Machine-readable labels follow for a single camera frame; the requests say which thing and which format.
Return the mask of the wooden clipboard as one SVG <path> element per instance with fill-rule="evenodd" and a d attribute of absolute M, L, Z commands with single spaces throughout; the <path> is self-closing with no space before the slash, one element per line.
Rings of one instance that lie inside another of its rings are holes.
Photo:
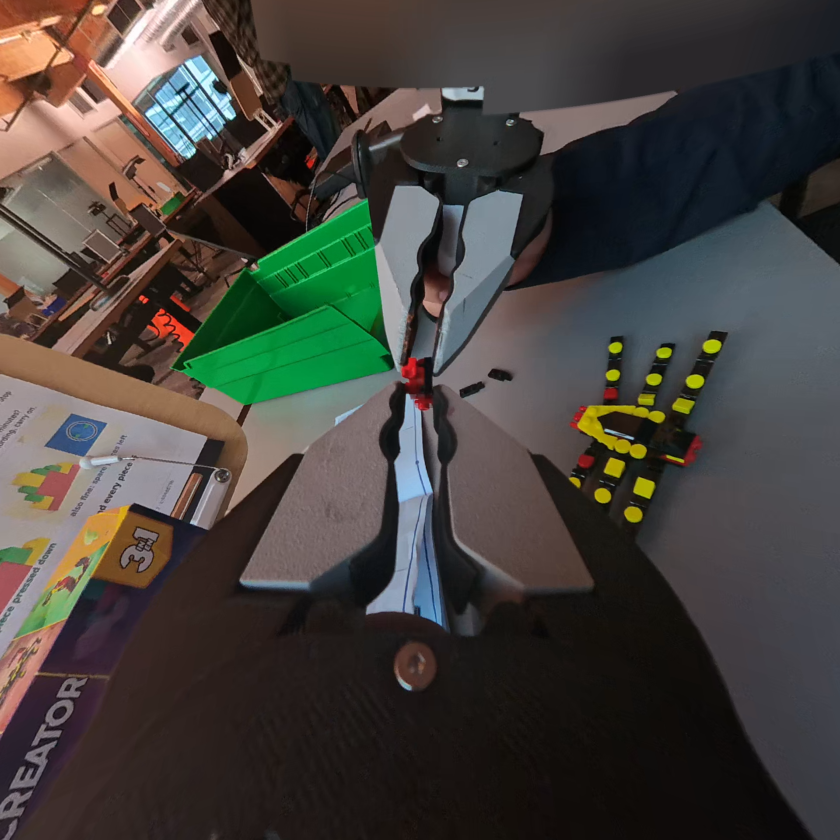
<path fill-rule="evenodd" d="M 90 362 L 6 335 L 1 337 L 1 372 L 85 402 L 204 435 L 223 442 L 217 465 L 230 473 L 210 529 L 224 516 L 248 454 L 241 426 L 220 408 L 141 382 Z"/>

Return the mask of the green plastic bin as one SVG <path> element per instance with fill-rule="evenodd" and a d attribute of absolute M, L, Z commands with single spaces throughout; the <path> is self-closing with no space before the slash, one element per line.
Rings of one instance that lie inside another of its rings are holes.
<path fill-rule="evenodd" d="M 392 371 L 367 205 L 243 269 L 172 369 L 241 404 Z"/>

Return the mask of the purple yellow lego box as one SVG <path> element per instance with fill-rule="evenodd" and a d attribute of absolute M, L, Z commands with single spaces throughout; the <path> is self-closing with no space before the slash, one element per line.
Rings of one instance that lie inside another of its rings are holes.
<path fill-rule="evenodd" d="M 142 614 L 206 533 L 132 505 L 90 517 L 60 556 L 2 655 L 2 838 L 45 798 Z"/>

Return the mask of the dark workbench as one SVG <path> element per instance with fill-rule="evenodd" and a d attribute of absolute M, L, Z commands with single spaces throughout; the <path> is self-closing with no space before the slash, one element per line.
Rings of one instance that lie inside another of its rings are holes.
<path fill-rule="evenodd" d="M 245 159 L 168 223 L 183 239 L 246 260 L 266 256 L 304 235 L 317 152 L 294 119 L 245 151 Z"/>

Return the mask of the person's right forearm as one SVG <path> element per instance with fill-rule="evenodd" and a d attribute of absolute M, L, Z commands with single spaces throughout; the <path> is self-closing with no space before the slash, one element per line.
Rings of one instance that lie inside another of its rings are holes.
<path fill-rule="evenodd" d="M 534 287 L 633 266 L 838 159 L 839 55 L 690 89 L 553 157 Z"/>

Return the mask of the large paned window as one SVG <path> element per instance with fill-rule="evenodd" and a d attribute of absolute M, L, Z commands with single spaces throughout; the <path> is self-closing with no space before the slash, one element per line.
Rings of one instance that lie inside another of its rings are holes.
<path fill-rule="evenodd" d="M 228 137 L 237 115 L 230 93 L 204 56 L 153 79 L 133 105 L 184 160 L 194 156 L 199 141 Z"/>

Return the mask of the printed instruction sheet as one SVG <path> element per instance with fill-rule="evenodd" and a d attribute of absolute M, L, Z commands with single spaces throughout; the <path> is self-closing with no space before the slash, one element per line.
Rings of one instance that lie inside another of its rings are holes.
<path fill-rule="evenodd" d="M 131 505 L 169 515 L 207 438 L 1 377 L 2 651 L 59 618 L 104 537 L 87 529 Z"/>

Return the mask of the lego spider legs assembly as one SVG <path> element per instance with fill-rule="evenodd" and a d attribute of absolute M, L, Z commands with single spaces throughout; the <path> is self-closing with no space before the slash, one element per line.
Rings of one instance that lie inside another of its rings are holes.
<path fill-rule="evenodd" d="M 602 402 L 580 406 L 570 423 L 588 443 L 569 480 L 605 514 L 612 512 L 623 498 L 623 485 L 631 481 L 619 519 L 632 539 L 647 519 L 666 467 L 687 468 L 700 455 L 703 442 L 687 422 L 727 340 L 728 332 L 708 333 L 677 397 L 665 411 L 658 406 L 658 397 L 676 345 L 657 347 L 635 401 L 626 403 L 621 399 L 625 338 L 619 334 L 609 339 Z"/>

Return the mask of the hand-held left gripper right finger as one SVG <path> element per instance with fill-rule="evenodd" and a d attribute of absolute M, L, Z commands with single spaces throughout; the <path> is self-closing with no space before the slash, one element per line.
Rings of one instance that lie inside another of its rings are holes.
<path fill-rule="evenodd" d="M 592 575 L 531 453 L 456 392 L 434 388 L 439 465 L 432 534 L 455 614 L 590 593 Z"/>

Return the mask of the metal clipboard clip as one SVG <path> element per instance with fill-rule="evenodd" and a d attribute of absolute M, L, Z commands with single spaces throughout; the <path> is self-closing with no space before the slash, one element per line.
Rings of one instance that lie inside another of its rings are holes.
<path fill-rule="evenodd" d="M 226 468 L 141 455 L 83 456 L 78 465 L 85 470 L 95 470 L 136 462 L 190 468 L 190 476 L 169 515 L 205 529 L 215 523 L 233 476 Z"/>

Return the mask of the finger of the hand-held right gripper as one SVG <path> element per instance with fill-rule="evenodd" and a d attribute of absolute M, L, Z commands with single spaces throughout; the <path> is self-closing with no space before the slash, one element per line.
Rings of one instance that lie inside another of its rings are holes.
<path fill-rule="evenodd" d="M 384 331 L 395 365 L 433 354 L 437 324 L 423 306 L 424 254 L 439 215 L 436 196 L 420 185 L 398 185 L 375 245 Z"/>
<path fill-rule="evenodd" d="M 463 255 L 438 317 L 434 375 L 462 351 L 501 293 L 515 261 L 511 255 L 522 195 L 495 191 L 471 201 L 459 230 Z"/>

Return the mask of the person's right hand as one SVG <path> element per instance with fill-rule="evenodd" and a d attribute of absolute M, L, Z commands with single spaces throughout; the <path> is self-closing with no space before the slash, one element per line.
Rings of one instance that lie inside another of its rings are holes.
<path fill-rule="evenodd" d="M 552 217 L 547 216 L 539 234 L 521 252 L 515 261 L 507 282 L 507 288 L 520 285 L 535 270 L 548 246 L 552 230 Z M 432 260 L 427 265 L 424 275 L 423 307 L 433 318 L 437 318 L 448 299 L 450 278 L 439 270 L 437 262 Z"/>

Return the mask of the red lego piece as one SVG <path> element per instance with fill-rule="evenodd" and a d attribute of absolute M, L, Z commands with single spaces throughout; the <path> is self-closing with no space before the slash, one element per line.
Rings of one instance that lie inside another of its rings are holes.
<path fill-rule="evenodd" d="M 434 360 L 432 357 L 408 358 L 402 366 L 401 376 L 404 379 L 405 392 L 411 396 L 416 408 L 420 411 L 430 409 L 434 402 Z"/>

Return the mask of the wooden workbench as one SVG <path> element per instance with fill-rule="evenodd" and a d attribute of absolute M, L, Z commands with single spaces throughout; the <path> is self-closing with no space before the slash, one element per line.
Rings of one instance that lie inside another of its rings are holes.
<path fill-rule="evenodd" d="M 126 275 L 125 280 L 114 277 L 103 290 L 89 287 L 80 291 L 71 303 L 24 341 L 83 359 L 95 350 L 109 330 L 119 326 L 123 315 L 141 298 L 151 302 L 151 294 L 146 289 L 163 268 L 182 254 L 185 246 L 183 238 L 175 237 Z"/>

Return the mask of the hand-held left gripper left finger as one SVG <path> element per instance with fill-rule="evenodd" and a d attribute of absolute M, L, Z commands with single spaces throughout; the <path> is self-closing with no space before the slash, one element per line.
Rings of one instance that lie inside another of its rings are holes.
<path fill-rule="evenodd" d="M 367 606 L 390 583 L 403 386 L 391 383 L 302 455 L 239 582 Z"/>

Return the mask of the lego instruction booklet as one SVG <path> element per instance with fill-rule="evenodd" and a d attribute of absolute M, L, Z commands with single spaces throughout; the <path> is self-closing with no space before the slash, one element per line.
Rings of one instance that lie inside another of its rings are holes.
<path fill-rule="evenodd" d="M 449 630 L 443 586 L 433 539 L 434 487 L 427 471 L 423 411 L 405 397 L 399 451 L 394 460 L 398 512 L 396 541 L 385 560 L 393 560 L 391 578 L 366 606 L 366 612 L 412 613 Z"/>

